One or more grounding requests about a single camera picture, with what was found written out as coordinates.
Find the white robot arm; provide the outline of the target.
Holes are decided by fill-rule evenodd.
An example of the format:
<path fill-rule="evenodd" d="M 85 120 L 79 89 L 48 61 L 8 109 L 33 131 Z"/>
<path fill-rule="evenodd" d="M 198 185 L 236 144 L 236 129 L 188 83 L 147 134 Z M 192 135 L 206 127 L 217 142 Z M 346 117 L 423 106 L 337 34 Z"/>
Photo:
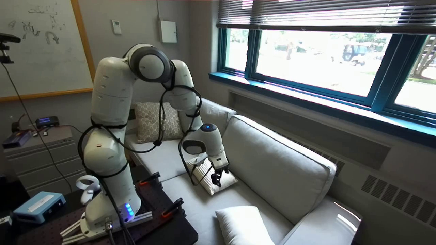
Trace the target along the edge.
<path fill-rule="evenodd" d="M 170 106 L 192 119 L 183 138 L 183 150 L 209 158 L 214 184 L 221 183 L 221 173 L 229 166 L 220 129 L 202 121 L 202 100 L 184 61 L 169 59 L 150 44 L 138 44 L 121 57 L 105 57 L 94 76 L 90 135 L 81 149 L 86 170 L 102 187 L 86 204 L 81 221 L 89 230 L 102 229 L 111 222 L 128 222 L 142 207 L 124 147 L 134 83 L 138 80 L 162 85 L 172 94 Z"/>

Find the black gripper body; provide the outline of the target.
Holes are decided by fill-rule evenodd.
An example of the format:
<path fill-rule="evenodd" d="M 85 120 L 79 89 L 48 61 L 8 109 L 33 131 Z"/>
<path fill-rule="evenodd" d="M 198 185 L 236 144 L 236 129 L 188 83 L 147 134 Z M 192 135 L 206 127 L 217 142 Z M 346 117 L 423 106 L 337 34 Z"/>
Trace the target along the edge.
<path fill-rule="evenodd" d="M 214 173 L 213 173 L 213 178 L 217 178 L 217 180 L 221 181 L 221 178 L 222 178 L 222 170 L 225 170 L 225 169 L 215 169 Z"/>

